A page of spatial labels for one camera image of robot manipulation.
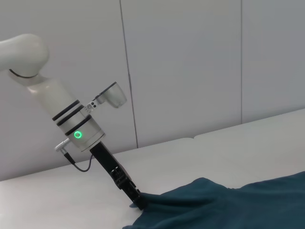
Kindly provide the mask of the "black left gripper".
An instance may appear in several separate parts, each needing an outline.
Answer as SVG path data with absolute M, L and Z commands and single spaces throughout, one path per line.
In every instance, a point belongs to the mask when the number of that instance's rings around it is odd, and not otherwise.
M 123 190 L 138 209 L 143 210 L 143 208 L 147 207 L 148 201 L 146 198 L 141 194 L 139 189 L 130 179 L 128 173 L 102 142 L 99 142 L 92 147 L 90 152 L 111 176 L 116 186 Z

